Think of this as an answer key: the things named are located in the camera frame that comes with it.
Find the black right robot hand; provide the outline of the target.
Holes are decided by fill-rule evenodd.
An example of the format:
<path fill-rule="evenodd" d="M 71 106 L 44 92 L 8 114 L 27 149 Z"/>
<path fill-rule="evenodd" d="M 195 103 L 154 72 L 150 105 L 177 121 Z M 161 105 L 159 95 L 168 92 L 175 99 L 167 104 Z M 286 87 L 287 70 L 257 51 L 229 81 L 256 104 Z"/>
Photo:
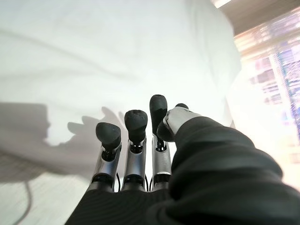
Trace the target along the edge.
<path fill-rule="evenodd" d="M 100 122 L 91 183 L 68 225 L 297 225 L 300 194 L 278 163 L 240 131 L 150 99 L 125 114 L 127 165 L 114 192 L 121 131 Z"/>

